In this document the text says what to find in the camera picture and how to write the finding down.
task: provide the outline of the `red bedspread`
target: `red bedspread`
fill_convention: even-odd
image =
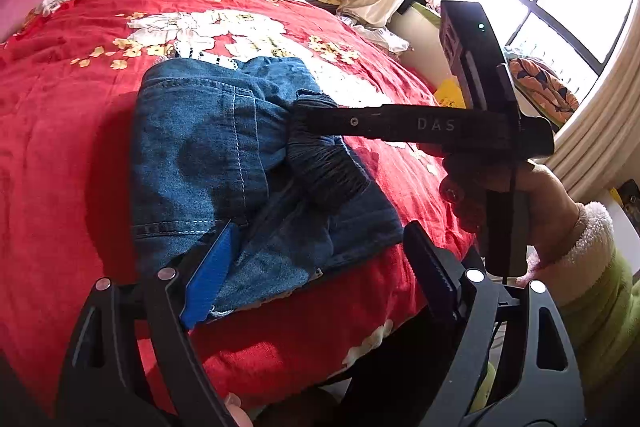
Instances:
[[[66,343],[92,283],[102,275],[120,283],[135,279],[129,125],[142,74],[158,57],[146,50],[126,57],[113,44],[132,32],[123,14],[221,8],[268,15],[298,42],[306,43],[309,36],[343,42],[361,53],[354,64],[340,63],[343,70],[368,80],[396,103],[435,104],[412,74],[337,18],[300,2],[75,0],[48,18],[34,19],[0,46],[0,343],[46,407],[54,399]],[[230,36],[217,37],[213,52],[228,55],[224,44],[229,42]],[[98,56],[90,56],[96,48]],[[126,67],[118,60],[126,60]],[[459,255],[466,251],[471,237],[438,194],[444,177],[438,159],[380,140],[347,142],[403,223],[418,219],[437,245]],[[233,391],[251,407],[345,368],[350,348],[353,360],[366,351],[357,348],[370,343],[367,337],[376,328],[378,336],[386,334],[423,305],[398,246],[287,299],[196,328],[191,338],[220,394]],[[142,338],[140,348],[161,396],[150,341]]]

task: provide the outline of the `yellow paper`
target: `yellow paper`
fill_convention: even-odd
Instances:
[[[609,194],[611,194],[611,197],[615,200],[617,204],[619,204],[622,208],[625,207],[625,205],[622,203],[622,198],[620,197],[620,194],[618,194],[618,191],[615,190],[615,188],[610,188]]]
[[[440,84],[434,96],[442,107],[466,108],[465,99],[462,97],[462,91],[455,76],[453,78],[447,78],[447,80]]]

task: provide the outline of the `metal screw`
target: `metal screw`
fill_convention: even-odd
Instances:
[[[475,268],[467,270],[465,275],[471,282],[482,282],[484,280],[484,273]]]
[[[109,286],[111,286],[111,280],[107,279],[107,277],[103,277],[102,279],[98,279],[95,282],[95,289],[97,289],[98,292],[102,292],[102,291],[106,290]]]
[[[545,283],[542,281],[531,281],[531,289],[535,293],[544,293],[546,291]]]
[[[158,271],[158,279],[161,281],[168,281],[175,277],[175,269],[171,267],[161,268]]]

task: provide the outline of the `blue gripper pad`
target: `blue gripper pad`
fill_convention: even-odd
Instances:
[[[222,283],[225,282],[231,260],[238,252],[238,233],[238,226],[229,221],[187,283],[180,320],[188,330],[209,315]]]

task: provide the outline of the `jeans seam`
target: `jeans seam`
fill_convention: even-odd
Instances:
[[[185,232],[156,232],[156,233],[134,233],[134,239],[138,239],[140,237],[158,237],[159,235],[193,235],[196,233],[207,233],[211,232],[210,229],[207,230],[187,230]]]
[[[197,219],[194,221],[154,221],[152,223],[142,223],[141,225],[133,225],[134,227],[148,227],[149,225],[168,225],[170,223],[215,223],[223,221],[223,219]]]
[[[156,84],[152,84],[151,86],[143,86],[140,89],[140,93],[144,93],[149,89],[155,89],[156,87],[190,87],[190,86],[202,86],[202,87],[210,87],[210,89],[215,89],[218,91],[226,91],[226,89],[214,86],[215,84],[221,84],[222,86],[230,87],[233,89],[234,95],[236,93],[238,96],[244,96],[245,98],[253,98],[253,93],[249,89],[242,89],[242,87],[236,87],[233,84],[227,84],[220,80],[213,80],[208,78],[166,78],[164,80],[160,80]]]
[[[234,134],[236,135],[236,153],[238,154],[238,172],[240,173],[240,182],[242,184],[242,203],[244,204],[243,210],[246,211],[246,197],[244,195],[244,177],[242,176],[242,166],[240,165],[240,142],[238,140],[238,130],[236,129],[236,90],[234,89],[234,101],[233,101],[233,120],[234,120]]]

